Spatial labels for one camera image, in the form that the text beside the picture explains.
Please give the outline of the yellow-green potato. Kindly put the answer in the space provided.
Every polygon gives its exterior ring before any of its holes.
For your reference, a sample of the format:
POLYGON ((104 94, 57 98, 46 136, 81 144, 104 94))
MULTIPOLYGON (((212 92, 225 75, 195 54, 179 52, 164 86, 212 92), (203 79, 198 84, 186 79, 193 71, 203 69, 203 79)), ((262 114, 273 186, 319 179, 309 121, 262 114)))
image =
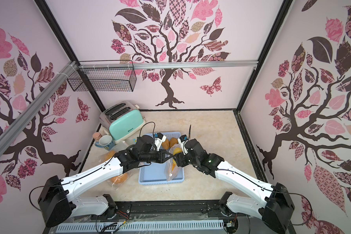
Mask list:
POLYGON ((179 147, 175 148, 174 151, 173 151, 173 155, 175 156, 175 155, 177 155, 179 153, 183 153, 183 150, 181 148, 179 148, 179 147))

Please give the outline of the light blue perforated plastic basket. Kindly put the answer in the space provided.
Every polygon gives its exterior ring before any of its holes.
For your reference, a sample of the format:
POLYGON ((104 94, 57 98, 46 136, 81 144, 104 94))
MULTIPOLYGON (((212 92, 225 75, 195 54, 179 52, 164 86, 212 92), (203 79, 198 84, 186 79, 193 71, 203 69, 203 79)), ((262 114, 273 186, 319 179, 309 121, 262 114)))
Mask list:
POLYGON ((170 175, 170 172, 168 170, 170 163, 170 161, 166 161, 165 163, 152 163, 149 166, 144 166, 140 168, 138 183, 140 185, 182 183, 185 180, 183 168, 180 168, 177 175, 172 175, 171 180, 167 180, 167 178, 170 175))

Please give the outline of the brown potato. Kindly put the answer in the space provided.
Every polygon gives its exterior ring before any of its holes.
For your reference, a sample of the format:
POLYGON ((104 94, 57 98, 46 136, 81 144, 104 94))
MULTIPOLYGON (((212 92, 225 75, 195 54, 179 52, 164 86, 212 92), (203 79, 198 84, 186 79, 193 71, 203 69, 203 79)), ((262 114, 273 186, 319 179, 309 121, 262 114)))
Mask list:
POLYGON ((172 148, 174 145, 178 144, 178 139, 173 137, 169 141, 169 147, 172 148))

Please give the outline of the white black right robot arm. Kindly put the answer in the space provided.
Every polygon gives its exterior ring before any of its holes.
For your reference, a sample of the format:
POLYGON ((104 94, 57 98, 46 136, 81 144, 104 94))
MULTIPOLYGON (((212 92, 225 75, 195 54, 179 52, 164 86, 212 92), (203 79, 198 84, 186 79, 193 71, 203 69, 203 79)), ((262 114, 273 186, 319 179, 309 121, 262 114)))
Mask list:
POLYGON ((228 195, 222 205, 230 212, 260 218, 278 234, 287 232, 295 205, 291 198, 293 194, 284 185, 272 185, 242 172, 219 155, 207 153, 196 139, 182 135, 177 141, 182 150, 173 156, 177 166, 192 165, 203 174, 227 182, 247 195, 247 198, 228 195))

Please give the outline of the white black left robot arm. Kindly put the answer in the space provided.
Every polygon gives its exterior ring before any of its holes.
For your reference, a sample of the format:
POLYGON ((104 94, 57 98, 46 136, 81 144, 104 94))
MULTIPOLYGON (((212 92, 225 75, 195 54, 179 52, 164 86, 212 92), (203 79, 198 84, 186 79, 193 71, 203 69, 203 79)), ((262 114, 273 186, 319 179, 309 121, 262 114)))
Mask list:
POLYGON ((168 152, 161 148, 166 141, 162 133, 141 136, 134 145, 114 154, 107 161, 82 173, 49 178, 38 198, 39 210, 47 228, 55 227, 68 218, 81 215, 102 215, 114 212, 114 201, 109 195, 81 198, 81 194, 98 184, 128 171, 153 163, 165 163, 168 152))

